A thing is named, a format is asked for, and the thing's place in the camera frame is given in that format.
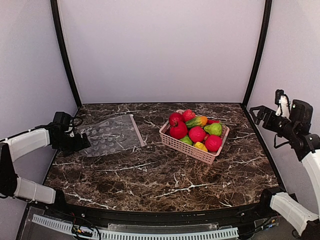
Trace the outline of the clear zip top bag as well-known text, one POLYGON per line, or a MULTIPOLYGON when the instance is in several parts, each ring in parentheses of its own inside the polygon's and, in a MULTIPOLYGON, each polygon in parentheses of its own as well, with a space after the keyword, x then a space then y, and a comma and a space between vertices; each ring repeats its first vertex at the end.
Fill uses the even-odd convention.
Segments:
POLYGON ((90 147, 80 150, 79 153, 88 158, 111 155, 146 145, 133 114, 119 115, 97 124, 83 125, 77 132, 87 135, 90 147))

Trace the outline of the red tomato with stem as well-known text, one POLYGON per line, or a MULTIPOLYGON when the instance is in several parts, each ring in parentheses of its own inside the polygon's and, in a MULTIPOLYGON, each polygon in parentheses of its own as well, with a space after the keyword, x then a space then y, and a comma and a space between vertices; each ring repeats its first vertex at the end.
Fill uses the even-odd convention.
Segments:
POLYGON ((188 134, 188 128, 183 121, 179 121, 176 126, 172 126, 169 134, 174 139, 182 139, 188 134))

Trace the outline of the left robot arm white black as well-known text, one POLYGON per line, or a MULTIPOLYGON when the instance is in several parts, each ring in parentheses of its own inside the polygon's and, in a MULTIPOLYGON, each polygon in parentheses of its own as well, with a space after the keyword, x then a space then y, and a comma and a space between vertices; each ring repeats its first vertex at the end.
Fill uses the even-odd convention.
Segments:
POLYGON ((74 133, 67 124, 51 122, 0 141, 0 197, 12 197, 30 202, 53 205, 64 199, 61 190, 55 190, 18 176, 14 162, 47 146, 65 156, 91 146, 85 133, 74 133))

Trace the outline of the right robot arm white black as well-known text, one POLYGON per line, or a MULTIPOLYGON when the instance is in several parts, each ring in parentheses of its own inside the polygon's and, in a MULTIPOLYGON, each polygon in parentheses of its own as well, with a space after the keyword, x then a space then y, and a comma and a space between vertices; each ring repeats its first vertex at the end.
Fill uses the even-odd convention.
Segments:
MULTIPOLYGON (((320 198, 320 137, 310 133, 313 107, 302 100, 292 101, 289 117, 261 105, 249 110, 256 125, 286 139, 305 168, 316 198, 320 198)), ((275 211, 289 222, 302 240, 320 238, 320 214, 313 213, 295 201, 287 192, 265 189, 260 204, 266 214, 275 211)))

